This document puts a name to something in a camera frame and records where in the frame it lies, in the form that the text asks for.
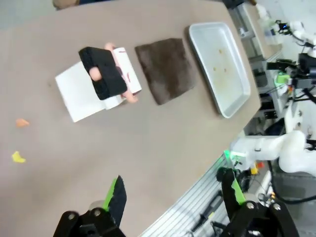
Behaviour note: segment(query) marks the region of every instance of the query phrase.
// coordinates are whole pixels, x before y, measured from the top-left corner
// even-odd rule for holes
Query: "table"
[[[185,41],[194,89],[157,106],[134,47],[185,38],[192,23],[228,24],[251,85],[231,118],[218,114]],[[85,46],[124,46],[142,85],[139,102],[73,123],[55,76]],[[61,214],[105,198],[114,177],[125,182],[121,228],[136,236],[163,214],[221,155],[259,109],[258,92],[237,30],[219,2],[118,0],[58,11],[0,33],[1,222],[4,236],[52,236]],[[15,127],[24,118],[30,126]],[[27,161],[14,163],[19,151]]]

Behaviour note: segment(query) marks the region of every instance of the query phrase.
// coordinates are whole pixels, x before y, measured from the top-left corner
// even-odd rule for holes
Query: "screw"
[[[249,209],[254,209],[254,208],[255,208],[255,206],[254,206],[251,202],[247,203],[246,206],[247,206]]]
[[[101,214],[101,212],[100,212],[99,210],[95,210],[95,211],[94,211],[94,215],[95,215],[95,216],[99,216],[100,214]]]
[[[277,211],[280,211],[281,210],[281,207],[280,207],[280,205],[279,204],[273,204],[273,208],[275,209],[275,210],[277,210]]]
[[[68,219],[69,219],[69,220],[72,220],[72,219],[74,219],[74,217],[75,217],[74,214],[70,214],[70,215],[68,216]]]

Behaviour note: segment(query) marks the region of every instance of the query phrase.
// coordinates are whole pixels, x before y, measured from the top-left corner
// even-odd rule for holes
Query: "brown cloth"
[[[162,105],[194,87],[182,39],[165,39],[135,47],[149,88]]]

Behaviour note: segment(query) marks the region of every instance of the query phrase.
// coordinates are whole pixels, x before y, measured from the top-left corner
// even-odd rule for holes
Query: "metal tray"
[[[250,84],[229,27],[222,22],[192,24],[189,36],[219,112],[231,118],[250,97]]]

